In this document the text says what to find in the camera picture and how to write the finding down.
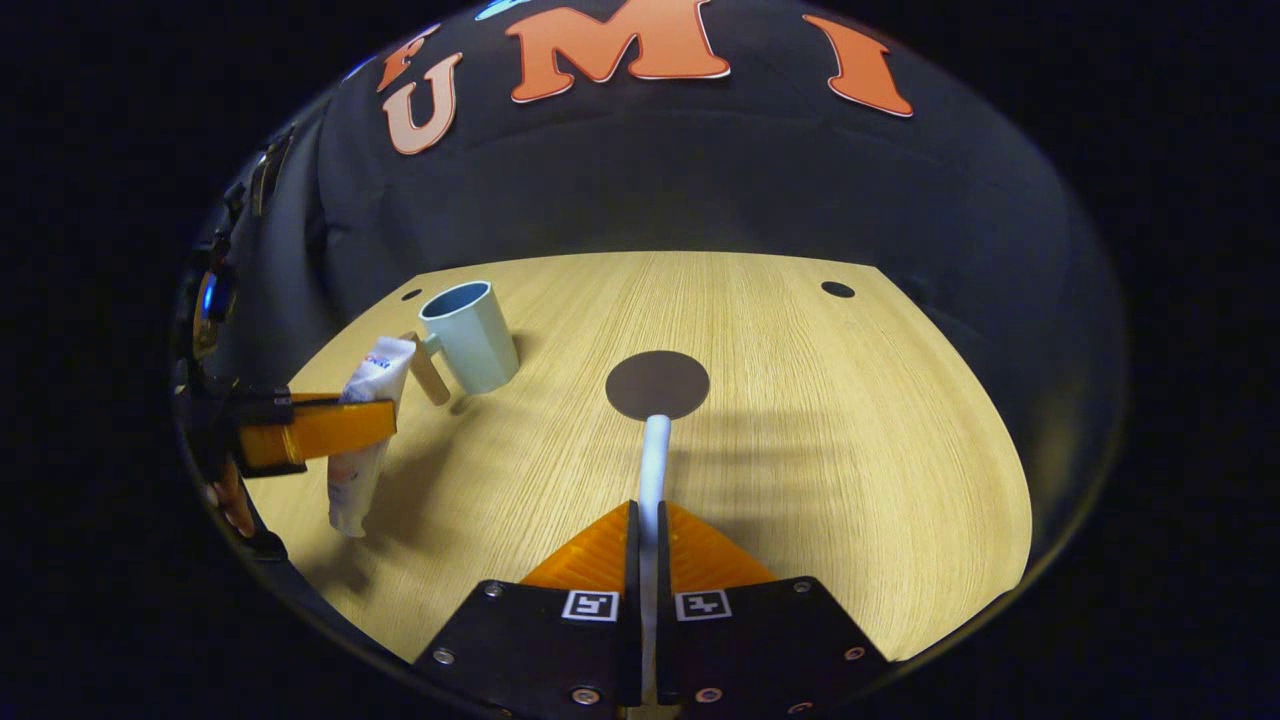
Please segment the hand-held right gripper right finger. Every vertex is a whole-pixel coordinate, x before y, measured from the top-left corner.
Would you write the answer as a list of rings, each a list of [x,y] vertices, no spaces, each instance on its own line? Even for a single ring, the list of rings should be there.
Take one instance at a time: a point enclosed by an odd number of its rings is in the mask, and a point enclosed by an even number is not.
[[[696,518],[660,503],[655,696],[680,716],[836,716],[891,662],[814,577],[742,583],[677,565]]]

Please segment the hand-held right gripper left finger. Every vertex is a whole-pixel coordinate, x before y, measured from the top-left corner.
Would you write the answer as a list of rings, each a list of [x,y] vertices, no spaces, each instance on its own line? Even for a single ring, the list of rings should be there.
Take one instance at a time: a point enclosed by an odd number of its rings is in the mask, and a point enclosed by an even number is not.
[[[479,582],[413,671],[489,714],[623,716],[641,703],[639,510],[621,503],[580,534],[602,582]]]

